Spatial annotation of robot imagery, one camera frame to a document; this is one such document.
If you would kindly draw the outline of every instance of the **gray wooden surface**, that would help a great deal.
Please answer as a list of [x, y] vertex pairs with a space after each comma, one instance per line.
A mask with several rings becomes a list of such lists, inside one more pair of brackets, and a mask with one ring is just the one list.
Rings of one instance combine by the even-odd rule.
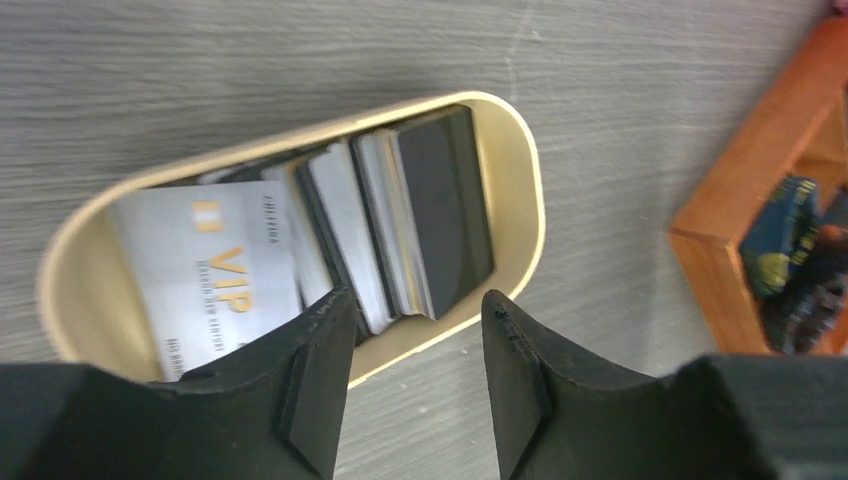
[[[0, 361], [54, 358], [34, 275], [86, 198], [180, 157], [421, 94], [536, 135], [548, 230], [519, 298], [653, 374], [713, 348], [664, 228], [825, 0], [0, 0]], [[350, 392], [337, 478], [492, 479], [479, 326]]]

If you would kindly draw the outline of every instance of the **card stack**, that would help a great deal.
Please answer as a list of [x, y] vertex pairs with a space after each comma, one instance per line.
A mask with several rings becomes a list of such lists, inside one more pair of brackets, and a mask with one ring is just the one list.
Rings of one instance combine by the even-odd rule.
[[[494, 270], [463, 106], [135, 192], [111, 217], [168, 380], [334, 285], [356, 290], [361, 343], [402, 316], [438, 320]], [[182, 365], [165, 361], [174, 341]]]

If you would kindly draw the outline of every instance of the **vip card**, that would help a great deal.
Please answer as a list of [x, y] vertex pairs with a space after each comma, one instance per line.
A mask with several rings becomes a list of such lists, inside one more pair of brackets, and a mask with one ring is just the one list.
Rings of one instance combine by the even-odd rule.
[[256, 181], [141, 190], [111, 208], [166, 380], [301, 312], [284, 198]]

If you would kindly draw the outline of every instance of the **orange wooden frame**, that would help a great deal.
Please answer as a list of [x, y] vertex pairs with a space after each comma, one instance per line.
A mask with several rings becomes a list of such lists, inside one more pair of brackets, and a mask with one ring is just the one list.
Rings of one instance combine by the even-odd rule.
[[[669, 239], [720, 350], [769, 353], [739, 243], [788, 173], [810, 176], [827, 204], [848, 181], [848, 18], [822, 22], [762, 98], [689, 202]], [[839, 353], [848, 314], [817, 353]]]

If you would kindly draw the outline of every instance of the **gold tray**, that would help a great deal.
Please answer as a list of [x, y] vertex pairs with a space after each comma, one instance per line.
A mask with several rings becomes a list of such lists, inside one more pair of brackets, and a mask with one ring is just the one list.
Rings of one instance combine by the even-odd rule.
[[402, 318], [356, 348], [350, 386], [480, 319], [490, 289], [511, 298], [542, 253], [545, 210], [533, 135], [504, 100], [482, 92], [424, 98], [276, 135], [144, 171], [80, 207], [52, 239], [38, 279], [41, 322], [61, 358], [87, 362], [135, 381], [161, 380], [144, 304], [106, 208], [122, 195], [181, 178], [328, 142], [449, 105], [474, 116], [495, 272], [441, 320]]

